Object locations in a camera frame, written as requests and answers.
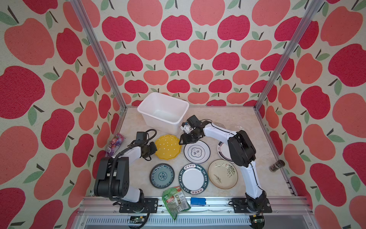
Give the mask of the white plate black flower outline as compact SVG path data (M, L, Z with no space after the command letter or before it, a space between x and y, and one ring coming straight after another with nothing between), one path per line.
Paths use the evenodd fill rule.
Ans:
M202 164L209 159L211 150L207 143L197 141L196 143L185 145L184 155L190 162L194 164Z

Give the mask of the yellow dotted scalloped plate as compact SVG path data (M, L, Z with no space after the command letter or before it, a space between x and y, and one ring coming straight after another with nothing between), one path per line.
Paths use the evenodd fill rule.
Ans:
M175 135L163 135L155 141L157 152L155 155L162 160L171 160L181 153L182 146Z

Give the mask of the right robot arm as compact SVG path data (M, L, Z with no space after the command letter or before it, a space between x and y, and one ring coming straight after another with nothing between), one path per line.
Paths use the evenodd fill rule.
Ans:
M180 145L196 143L203 137L211 137L229 147L230 157L240 167L245 185L249 212L262 212L266 201L266 192L261 188L255 166L256 149L244 130L231 131L213 124L209 120L199 120L195 115L181 124L183 134Z

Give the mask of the white plastic bin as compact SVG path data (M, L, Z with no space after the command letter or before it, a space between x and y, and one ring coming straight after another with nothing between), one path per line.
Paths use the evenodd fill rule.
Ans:
M137 110L149 127L177 135L188 108L187 101L153 92L139 104Z

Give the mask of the clear glass plate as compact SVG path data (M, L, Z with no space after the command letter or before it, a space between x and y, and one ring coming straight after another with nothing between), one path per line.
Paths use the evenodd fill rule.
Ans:
M219 128L219 129L226 129L226 127L218 122L212 122L212 126L214 126L215 128Z

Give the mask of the purple candy wrapper packet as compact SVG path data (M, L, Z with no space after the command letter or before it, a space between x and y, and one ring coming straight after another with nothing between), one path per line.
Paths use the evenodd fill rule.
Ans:
M112 140L110 141L109 145L106 148L106 153L108 156L113 156L116 151L121 146L122 142L124 141L124 136L120 133L117 133Z

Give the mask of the white plate green red rim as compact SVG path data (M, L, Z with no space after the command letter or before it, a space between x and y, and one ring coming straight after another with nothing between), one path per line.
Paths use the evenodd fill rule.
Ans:
M219 142L217 146L217 152L223 160L233 163L228 145L223 142Z

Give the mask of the large dark-rimmed lettered plate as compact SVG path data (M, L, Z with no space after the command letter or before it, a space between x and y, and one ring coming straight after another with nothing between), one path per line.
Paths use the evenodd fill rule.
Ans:
M178 180L183 191L191 195L204 192L209 184L207 171L198 164L187 164L182 167Z

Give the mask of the beige bamboo print plate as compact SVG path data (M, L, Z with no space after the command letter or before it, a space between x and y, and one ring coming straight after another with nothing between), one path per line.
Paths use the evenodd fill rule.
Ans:
M238 181L238 172L232 163L218 159L208 168L210 181L220 189L231 189Z

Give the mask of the green snack packet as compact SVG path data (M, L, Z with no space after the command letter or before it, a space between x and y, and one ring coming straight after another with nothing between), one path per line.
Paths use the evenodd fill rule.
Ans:
M185 212L191 209L180 186L165 190L162 195L162 200L173 220L177 219L179 212Z

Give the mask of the blue box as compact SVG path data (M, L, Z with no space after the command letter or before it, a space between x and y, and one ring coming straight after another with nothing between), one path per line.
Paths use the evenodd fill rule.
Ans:
M191 205L193 205L193 206L205 206L206 205L206 198L191 197L190 201L191 201Z

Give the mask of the dark spice jar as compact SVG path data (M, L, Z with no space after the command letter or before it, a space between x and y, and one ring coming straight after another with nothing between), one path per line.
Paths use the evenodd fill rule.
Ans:
M276 172L278 171L279 169L283 168L285 166L285 162L283 160L278 160L276 161L274 164L272 164L270 167L269 167L269 170L271 172Z

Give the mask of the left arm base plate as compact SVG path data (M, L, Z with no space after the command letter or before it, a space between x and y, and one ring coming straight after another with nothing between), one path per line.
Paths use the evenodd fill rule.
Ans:
M158 198L145 198L142 202L121 203L120 213L157 213Z

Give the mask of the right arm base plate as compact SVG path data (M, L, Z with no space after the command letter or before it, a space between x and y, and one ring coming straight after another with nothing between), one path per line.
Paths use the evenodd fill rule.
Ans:
M252 198L232 198L228 204L233 207L235 213L272 213L272 207L267 198L253 200Z

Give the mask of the left aluminium frame post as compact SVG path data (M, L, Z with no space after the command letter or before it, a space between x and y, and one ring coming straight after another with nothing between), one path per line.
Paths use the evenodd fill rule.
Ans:
M121 107L121 110L123 112L125 112L127 110L127 105L124 101L121 91L119 90L119 86L114 77L114 74L109 67L109 64L108 64L107 58L104 54L104 51L102 49L102 46L100 45L100 42L98 41L98 39L94 33L94 30L93 30L92 24L88 18L86 9L84 8L82 1L71 0L71 4L86 33L87 38L89 39L89 42L93 48L96 58L98 59L98 62L101 66L101 69L103 70L103 72L107 78L107 81L108 81L109 85L111 86L112 92L114 93L115 98Z

